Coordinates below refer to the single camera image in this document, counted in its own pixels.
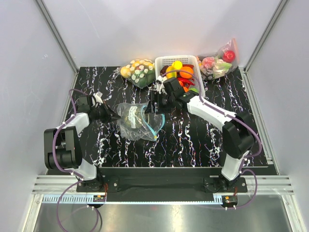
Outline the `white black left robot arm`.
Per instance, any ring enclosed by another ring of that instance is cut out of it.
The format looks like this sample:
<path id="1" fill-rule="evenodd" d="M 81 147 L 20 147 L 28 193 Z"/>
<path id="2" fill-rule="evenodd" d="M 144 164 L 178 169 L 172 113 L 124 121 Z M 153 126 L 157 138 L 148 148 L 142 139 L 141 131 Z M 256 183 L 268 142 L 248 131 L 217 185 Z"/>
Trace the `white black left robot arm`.
<path id="1" fill-rule="evenodd" d="M 75 176 L 79 185 L 100 191 L 105 187 L 98 167 L 83 158 L 78 135 L 91 123 L 110 123 L 120 119 L 102 99 L 102 93 L 79 97 L 73 114 L 56 128 L 44 131 L 44 163 L 49 170 L 59 170 Z"/>

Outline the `clear blue-zip food bag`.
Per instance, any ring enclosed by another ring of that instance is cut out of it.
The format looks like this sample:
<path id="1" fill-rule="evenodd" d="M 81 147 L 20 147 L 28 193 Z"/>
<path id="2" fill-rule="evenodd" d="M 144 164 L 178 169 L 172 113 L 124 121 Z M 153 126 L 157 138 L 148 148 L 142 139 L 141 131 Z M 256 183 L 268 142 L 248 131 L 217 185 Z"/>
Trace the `clear blue-zip food bag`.
<path id="1" fill-rule="evenodd" d="M 117 114 L 120 119 L 117 125 L 120 129 L 120 136 L 131 141 L 139 139 L 156 141 L 159 131 L 165 124 L 164 114 L 145 112 L 146 103 L 120 103 L 117 106 Z"/>

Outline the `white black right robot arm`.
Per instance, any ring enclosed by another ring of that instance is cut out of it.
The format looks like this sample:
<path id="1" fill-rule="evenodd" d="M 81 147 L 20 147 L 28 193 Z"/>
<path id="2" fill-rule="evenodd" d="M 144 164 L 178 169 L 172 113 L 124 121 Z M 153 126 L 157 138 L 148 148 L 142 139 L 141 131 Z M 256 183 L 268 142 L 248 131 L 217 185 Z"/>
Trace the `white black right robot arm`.
<path id="1" fill-rule="evenodd" d="M 261 143 L 249 125 L 250 118 L 245 113 L 235 114 L 220 108 L 193 90 L 185 91 L 175 78 L 162 82 L 161 86 L 163 91 L 150 91 L 145 113 L 165 114 L 178 108 L 219 129 L 226 157 L 218 181 L 223 191 L 231 191 L 237 185 L 245 158 L 255 143 Z"/>

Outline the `green netted fake melon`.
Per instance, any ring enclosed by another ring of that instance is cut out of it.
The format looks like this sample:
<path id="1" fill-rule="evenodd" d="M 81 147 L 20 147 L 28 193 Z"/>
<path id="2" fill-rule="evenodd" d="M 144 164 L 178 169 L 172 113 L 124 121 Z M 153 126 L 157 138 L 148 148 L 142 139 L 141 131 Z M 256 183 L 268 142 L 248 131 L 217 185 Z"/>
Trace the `green netted fake melon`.
<path id="1" fill-rule="evenodd" d="M 141 106 L 125 107 L 121 113 L 121 124 L 125 128 L 140 129 L 143 127 L 145 115 Z"/>

